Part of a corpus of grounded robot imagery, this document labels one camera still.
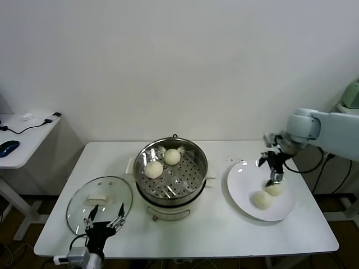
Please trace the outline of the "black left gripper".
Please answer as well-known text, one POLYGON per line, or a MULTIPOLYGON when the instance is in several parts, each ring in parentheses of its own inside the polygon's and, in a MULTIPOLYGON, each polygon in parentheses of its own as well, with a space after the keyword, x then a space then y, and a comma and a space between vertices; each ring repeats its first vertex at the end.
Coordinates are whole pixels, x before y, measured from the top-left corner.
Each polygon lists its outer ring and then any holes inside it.
POLYGON ((99 205, 96 205, 84 219, 85 233, 89 240, 88 249, 104 249, 105 243, 109 237, 116 234, 116 229, 120 229, 125 223, 124 203, 121 204, 117 217, 109 221, 94 222, 98 212, 99 205))

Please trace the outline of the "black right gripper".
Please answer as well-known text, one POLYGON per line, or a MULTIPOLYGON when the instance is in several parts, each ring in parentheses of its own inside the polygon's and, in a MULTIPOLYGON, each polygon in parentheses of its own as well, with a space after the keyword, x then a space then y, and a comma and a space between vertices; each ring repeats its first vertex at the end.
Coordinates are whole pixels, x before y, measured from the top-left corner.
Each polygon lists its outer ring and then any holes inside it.
POLYGON ((265 186, 269 187, 281 184, 283 180, 283 164, 286 161, 286 154, 274 151, 268 151, 266 154, 267 156, 262 156, 258 161, 258 167, 267 163, 272 170, 270 173, 270 179, 267 181, 265 186))

